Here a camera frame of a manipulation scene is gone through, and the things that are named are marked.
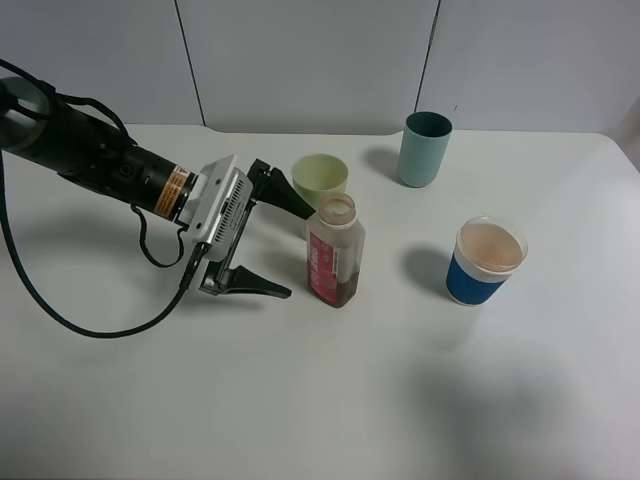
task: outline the light green bowl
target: light green bowl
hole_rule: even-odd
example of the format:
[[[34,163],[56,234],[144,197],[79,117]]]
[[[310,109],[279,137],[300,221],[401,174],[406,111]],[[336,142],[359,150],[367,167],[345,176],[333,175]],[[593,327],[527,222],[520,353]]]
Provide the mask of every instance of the light green bowl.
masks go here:
[[[291,170],[293,188],[314,210],[328,193],[344,193],[349,169],[333,155],[322,153],[307,155],[296,162]]]

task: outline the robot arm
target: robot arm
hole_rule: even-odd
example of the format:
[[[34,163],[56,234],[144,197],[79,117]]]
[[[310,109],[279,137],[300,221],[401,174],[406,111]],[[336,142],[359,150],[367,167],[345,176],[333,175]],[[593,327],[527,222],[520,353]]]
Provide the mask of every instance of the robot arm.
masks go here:
[[[291,295],[289,289],[242,266],[230,268],[251,210],[258,201],[303,219],[313,214],[313,209],[291,188],[280,170],[256,160],[245,175],[235,167],[235,156],[230,156],[206,165],[195,174],[138,146],[120,119],[96,100],[59,94],[49,84],[1,59],[0,67],[20,76],[0,79],[0,150],[49,168],[76,185],[131,204],[134,211],[139,207],[174,222],[187,229],[186,238],[195,244],[176,297],[156,319],[113,334],[86,331],[55,313],[39,297],[22,269],[6,218],[4,172],[0,170],[3,202],[0,214],[11,258],[29,292],[54,319],[77,333],[97,338],[138,333],[141,327],[150,328],[168,315],[203,259],[209,261],[200,286],[206,293],[254,293],[279,298]],[[72,105],[96,108],[115,127]]]

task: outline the cup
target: cup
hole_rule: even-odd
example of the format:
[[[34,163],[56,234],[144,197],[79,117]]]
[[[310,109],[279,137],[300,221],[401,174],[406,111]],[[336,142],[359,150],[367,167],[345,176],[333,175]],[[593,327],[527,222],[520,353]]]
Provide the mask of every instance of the cup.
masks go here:
[[[524,235],[504,220],[472,218],[456,237],[447,290],[461,305],[486,302],[527,256]]]
[[[407,117],[398,160],[398,178],[410,187],[424,187],[436,178],[453,125],[434,112]]]
[[[302,157],[292,169],[293,188],[314,210],[327,193],[344,193],[349,169],[333,155],[314,154]]]

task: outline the white table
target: white table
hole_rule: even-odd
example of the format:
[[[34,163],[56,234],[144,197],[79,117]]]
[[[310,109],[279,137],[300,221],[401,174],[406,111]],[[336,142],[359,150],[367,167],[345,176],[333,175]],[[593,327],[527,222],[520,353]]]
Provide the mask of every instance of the white table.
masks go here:
[[[436,181],[409,189],[390,176],[400,134],[131,131],[193,170],[234,152],[287,173],[304,154],[343,158],[367,229],[358,293],[316,300],[299,224],[261,206],[236,261],[289,300],[196,290],[147,333],[91,340],[39,309],[3,245],[1,476],[640,478],[640,175],[613,142],[459,131]],[[164,307],[182,268],[147,263],[126,205],[5,162],[18,248],[60,312],[111,330]],[[443,281],[457,229],[482,214],[519,226],[529,256],[465,308]],[[151,222],[167,260],[174,230]]]

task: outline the teal cup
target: teal cup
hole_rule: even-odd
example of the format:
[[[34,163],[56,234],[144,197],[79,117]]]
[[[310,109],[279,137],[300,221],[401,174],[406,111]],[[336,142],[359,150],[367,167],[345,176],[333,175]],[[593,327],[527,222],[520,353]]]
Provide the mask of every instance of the teal cup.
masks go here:
[[[434,112],[407,117],[398,160],[398,178],[410,187],[429,185],[438,175],[453,125]]]

